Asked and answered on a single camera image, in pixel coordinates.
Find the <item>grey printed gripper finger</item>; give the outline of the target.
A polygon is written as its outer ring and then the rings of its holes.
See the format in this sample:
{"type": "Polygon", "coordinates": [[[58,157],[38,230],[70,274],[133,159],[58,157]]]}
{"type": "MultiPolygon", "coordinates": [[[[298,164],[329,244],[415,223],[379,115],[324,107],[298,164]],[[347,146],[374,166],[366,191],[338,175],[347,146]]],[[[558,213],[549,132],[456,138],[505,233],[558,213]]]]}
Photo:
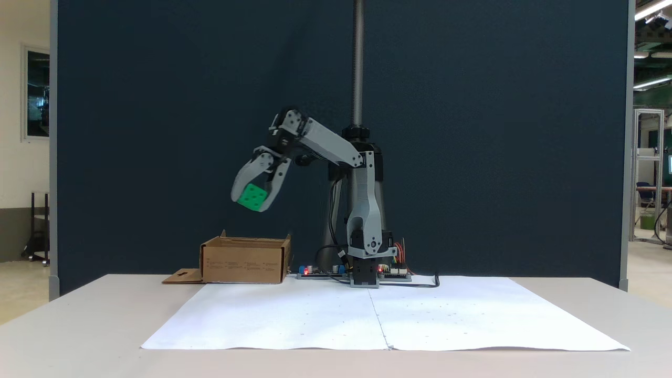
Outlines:
{"type": "Polygon", "coordinates": [[[260,175],[267,174],[267,170],[272,165],[272,155],[269,153],[260,153],[255,155],[250,161],[245,163],[238,171],[233,182],[231,190],[231,200],[234,203],[242,197],[245,187],[255,181],[260,175]]]}
{"type": "Polygon", "coordinates": [[[259,212],[264,212],[270,208],[281,190],[281,187],[286,179],[286,175],[291,160],[275,160],[269,167],[261,174],[262,189],[266,192],[264,201],[260,204],[259,212]]]}

